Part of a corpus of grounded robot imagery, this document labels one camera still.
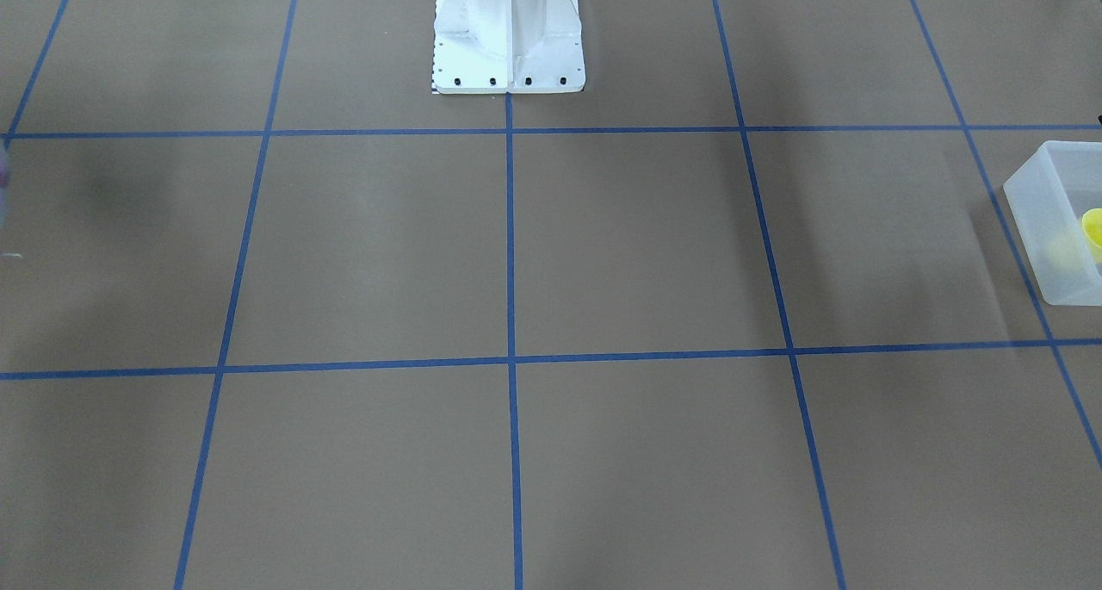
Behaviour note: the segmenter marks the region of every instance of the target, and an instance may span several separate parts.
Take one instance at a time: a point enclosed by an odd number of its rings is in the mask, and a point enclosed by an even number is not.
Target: grid square
[[[71,0],[20,129],[263,127],[290,0]]]
[[[258,147],[12,143],[0,371],[215,363]]]
[[[1013,259],[975,226],[995,216],[964,136],[752,136],[797,345],[1036,340]]]
[[[975,138],[976,148],[980,150],[980,157],[983,159],[984,168],[987,170],[991,186],[995,189],[998,196],[998,204],[1003,208],[1004,217],[1006,217],[1018,253],[1022,255],[1022,260],[1026,268],[1029,269],[1029,280],[1033,282],[1035,290],[1037,290],[1037,277],[1034,275],[1029,258],[1026,256],[1026,249],[1022,244],[1022,236],[1018,234],[1017,226],[1015,225],[1014,214],[1011,213],[1011,206],[1006,202],[1003,185],[1047,140],[1102,142],[1102,131],[973,131],[972,136]],[[992,249],[997,247],[1007,249],[1007,251],[1009,249],[1009,246],[1006,244],[1006,237],[1003,234],[1003,228],[997,224],[977,226],[976,237],[981,242],[984,242],[984,244],[990,244]],[[1000,277],[1015,277],[1017,283],[1022,286],[1019,290],[1025,292],[1022,273],[1013,259],[1008,261],[1004,260],[997,268],[993,267],[992,275],[996,273]],[[1052,334],[1056,337],[1102,337],[1102,317],[1100,317],[1102,310],[1089,307],[1076,308],[1067,307],[1067,304],[1047,304],[1040,299],[1039,290],[1037,299],[1040,301],[1045,318],[1048,320]]]
[[[1099,0],[917,0],[970,124],[1096,124]]]
[[[209,394],[209,377],[0,383],[3,587],[172,587]]]
[[[504,147],[500,136],[273,140],[230,361],[504,355]]]
[[[435,0],[299,0],[279,128],[500,128],[499,96],[432,90]]]
[[[1102,474],[1048,348],[800,365],[851,588],[1102,584]]]
[[[1076,384],[1076,391],[1079,393],[1087,419],[1094,429],[1094,437],[1102,436],[1102,377],[1099,377],[1102,346],[1061,347],[1060,355]]]
[[[0,130],[8,132],[61,0],[0,0]],[[52,2],[54,8],[47,6]]]
[[[504,367],[228,376],[190,588],[511,588]]]
[[[579,0],[585,92],[517,96],[517,126],[734,126],[711,4]]]
[[[737,135],[516,139],[521,354],[784,346]]]
[[[747,124],[957,122],[907,0],[720,6]]]
[[[828,588],[785,358],[520,366],[525,587]]]

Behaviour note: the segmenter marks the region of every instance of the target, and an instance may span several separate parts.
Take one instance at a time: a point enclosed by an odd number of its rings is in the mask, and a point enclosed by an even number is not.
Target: yellow object
[[[1083,236],[1091,248],[1094,262],[1102,264],[1102,208],[1090,210],[1083,214]]]

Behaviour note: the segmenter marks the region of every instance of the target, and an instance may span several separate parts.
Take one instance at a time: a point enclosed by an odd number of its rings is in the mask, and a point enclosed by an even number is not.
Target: vertical blue line
[[[1063,363],[1063,355],[1060,353],[1059,344],[1056,342],[1052,330],[1048,324],[1048,318],[1045,317],[1045,310],[1040,304],[1040,300],[1037,298],[1037,291],[1035,290],[1033,282],[1029,280],[1029,272],[1026,269],[1026,264],[1022,257],[1022,253],[1018,251],[1018,247],[1014,242],[1009,223],[1006,221],[1006,214],[1003,213],[1003,206],[1000,206],[998,204],[998,196],[995,194],[995,189],[991,185],[987,169],[983,163],[983,159],[980,158],[980,150],[975,146],[975,138],[972,137],[972,127],[970,127],[968,121],[964,119],[964,111],[961,110],[960,103],[957,100],[957,92],[953,90],[953,85],[949,82],[949,73],[946,72],[944,64],[941,62],[941,56],[939,55],[937,47],[933,45],[933,37],[930,35],[928,25],[926,25],[926,18],[922,18],[922,11],[919,9],[918,0],[908,1],[910,1],[910,8],[914,10],[915,18],[922,31],[922,37],[926,40],[926,46],[930,51],[930,56],[933,57],[933,64],[937,65],[938,73],[941,76],[941,83],[944,85],[946,93],[949,95],[949,101],[953,106],[953,112],[957,114],[957,120],[961,124],[961,129],[964,131],[965,139],[968,139],[969,150],[972,151],[972,160],[975,161],[975,167],[980,170],[980,179],[983,181],[984,189],[987,190],[987,199],[991,202],[991,206],[995,210],[995,217],[998,218],[998,225],[1003,228],[1003,237],[1006,239],[1006,244],[1011,248],[1011,255],[1014,257],[1014,262],[1018,266],[1018,272],[1022,276],[1022,280],[1026,286],[1026,291],[1029,293],[1029,299],[1033,302],[1034,312],[1037,313],[1037,320],[1040,321],[1040,326],[1045,332],[1045,337],[1048,340],[1048,346],[1052,352],[1052,357],[1056,360],[1056,365],[1059,367],[1060,376],[1063,378],[1063,385],[1068,389],[1068,395],[1071,397],[1071,404],[1074,406],[1076,414],[1079,416],[1079,422],[1082,425],[1083,432],[1087,433],[1087,441],[1090,443],[1091,450],[1094,452],[1094,460],[1098,462],[1099,468],[1102,468],[1102,447],[1099,446],[1099,440],[1094,433],[1093,427],[1091,427],[1090,418],[1088,418],[1087,410],[1083,408],[1083,403],[1079,398],[1079,391],[1076,389],[1076,384],[1071,380],[1068,367]]]
[[[808,455],[811,458],[811,471],[815,480],[815,491],[819,494],[819,507],[822,511],[823,527],[827,530],[827,541],[830,546],[831,560],[834,565],[834,577],[839,590],[845,590],[845,572],[842,568],[842,555],[838,547],[838,538],[834,535],[834,519],[830,509],[830,500],[827,496],[827,483],[823,480],[822,465],[819,461],[819,446],[815,444],[815,435],[811,425],[811,414],[808,410],[807,397],[803,393],[803,377],[800,375],[800,366],[796,357],[792,332],[788,322],[788,311],[785,308],[785,294],[780,288],[780,276],[777,273],[777,260],[773,251],[773,240],[769,237],[769,225],[766,221],[765,205],[761,202],[761,191],[758,186],[757,170],[754,165],[754,154],[750,151],[749,135],[746,130],[746,119],[743,115],[743,103],[738,95],[738,84],[735,78],[735,67],[731,57],[731,47],[727,43],[727,32],[723,22],[723,12],[720,9],[720,0],[712,0],[712,8],[715,12],[715,25],[720,32],[720,45],[723,47],[723,60],[727,67],[727,81],[731,85],[731,96],[735,104],[735,116],[738,119],[738,130],[743,142],[743,153],[746,157],[746,170],[750,179],[750,189],[754,192],[754,205],[758,214],[758,225],[761,230],[761,240],[765,246],[766,259],[769,264],[769,277],[773,279],[774,298],[777,301],[777,314],[780,318],[781,331],[785,335],[785,347],[788,353],[788,364],[792,372],[792,384],[796,388],[796,399],[800,407],[800,419],[803,422],[803,436],[807,438]]]
[[[229,293],[229,304],[226,308],[226,323],[222,332],[222,343],[218,350],[218,371],[210,388],[210,401],[207,407],[207,419],[203,427],[203,442],[199,446],[199,458],[195,468],[195,482],[192,486],[192,498],[187,507],[187,521],[184,524],[184,537],[180,546],[180,560],[176,565],[174,590],[183,590],[184,577],[187,573],[187,559],[191,555],[192,538],[195,534],[195,519],[198,516],[199,500],[203,493],[203,480],[206,473],[207,457],[210,452],[210,440],[214,433],[215,418],[218,414],[218,399],[222,395],[222,382],[225,374],[226,360],[229,355],[229,343],[234,332],[234,321],[237,317],[237,302],[241,292],[241,279],[245,277],[245,260],[249,253],[249,240],[252,237],[252,222],[256,218],[257,201],[260,197],[260,184],[263,179],[264,163],[268,158],[268,147],[271,141],[272,122],[276,118],[276,104],[279,103],[280,84],[283,79],[283,64],[291,44],[291,29],[294,25],[294,13],[299,0],[291,0],[288,6],[287,22],[283,25],[283,42],[280,44],[279,60],[276,64],[276,76],[272,79],[272,93],[268,100],[268,115],[264,119],[263,137],[260,139],[260,152],[257,157],[256,173],[252,174],[252,191],[249,195],[249,210],[245,216],[245,228],[241,232],[241,245],[237,253],[237,265],[234,271],[234,285]]]
[[[65,10],[68,8],[69,0],[62,0],[57,6],[57,13],[54,14],[54,22],[50,25],[50,33],[46,34],[46,41],[42,44],[42,52],[39,53],[39,60],[34,63],[34,68],[31,71],[31,79],[26,81],[26,87],[23,88],[23,96],[19,100],[19,107],[15,108],[15,116],[11,119],[11,127],[8,127],[8,135],[4,136],[4,148],[8,148],[8,143],[11,142],[12,136],[15,136],[15,130],[19,128],[19,122],[23,120],[23,112],[26,110],[26,104],[31,100],[31,93],[34,92],[34,85],[39,82],[39,73],[42,73],[42,65],[46,61],[46,54],[50,53],[50,47],[54,44],[54,36],[57,35],[57,28],[62,25],[62,18],[65,15]]]
[[[505,191],[506,191],[506,291],[509,358],[509,447],[512,464],[512,586],[525,588],[525,549],[520,493],[520,423],[517,407],[517,308],[516,308],[516,240],[514,237],[514,168],[512,168],[512,96],[505,96]]]

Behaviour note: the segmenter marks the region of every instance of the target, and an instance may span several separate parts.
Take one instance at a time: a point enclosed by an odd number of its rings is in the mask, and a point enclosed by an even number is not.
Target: plastic container
[[[1045,301],[1102,304],[1102,264],[1084,219],[1102,206],[1102,143],[1042,143],[1003,190]]]

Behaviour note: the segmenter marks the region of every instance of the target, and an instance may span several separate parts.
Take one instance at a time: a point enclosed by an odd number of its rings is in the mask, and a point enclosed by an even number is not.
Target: translucent plastic bin
[[[1102,206],[1102,143],[1042,143],[1003,190],[1045,301],[1102,304],[1102,264],[1082,224]]]

